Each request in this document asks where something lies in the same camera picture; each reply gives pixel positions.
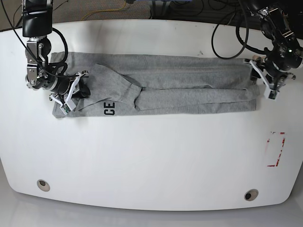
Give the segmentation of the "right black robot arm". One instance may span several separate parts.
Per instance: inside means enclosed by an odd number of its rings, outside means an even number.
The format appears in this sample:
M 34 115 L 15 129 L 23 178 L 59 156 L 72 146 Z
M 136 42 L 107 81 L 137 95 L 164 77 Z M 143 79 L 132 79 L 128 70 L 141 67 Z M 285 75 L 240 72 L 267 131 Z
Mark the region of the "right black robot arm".
M 62 33 L 53 29 L 52 0 L 22 1 L 23 36 L 28 38 L 26 46 L 27 86 L 38 90 L 43 88 L 58 95 L 70 89 L 74 76 L 66 76 L 68 46 Z M 51 42 L 47 35 L 56 32 L 64 45 L 64 56 L 59 62 L 50 63 L 48 54 Z

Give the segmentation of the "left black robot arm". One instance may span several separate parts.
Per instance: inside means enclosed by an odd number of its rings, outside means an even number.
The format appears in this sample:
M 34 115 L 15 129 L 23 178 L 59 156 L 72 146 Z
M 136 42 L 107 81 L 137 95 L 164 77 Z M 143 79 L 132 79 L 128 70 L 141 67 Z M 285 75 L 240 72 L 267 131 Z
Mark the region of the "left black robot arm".
M 297 69 L 303 65 L 303 48 L 300 46 L 294 31 L 288 20 L 287 10 L 277 0 L 240 0 L 239 5 L 243 12 L 236 25 L 236 37 L 242 45 L 241 50 L 233 59 L 238 57 L 245 49 L 255 53 L 252 59 L 245 62 L 253 68 L 253 79 L 262 79 L 266 86 L 264 97 L 277 99 L 281 87 L 287 79 L 295 79 L 290 73 L 291 69 Z M 262 34 L 271 40 L 273 49 L 259 50 L 247 44 L 249 36 L 245 39 L 240 36 L 240 25 L 245 22 L 246 32 L 249 32 L 248 13 L 260 18 Z

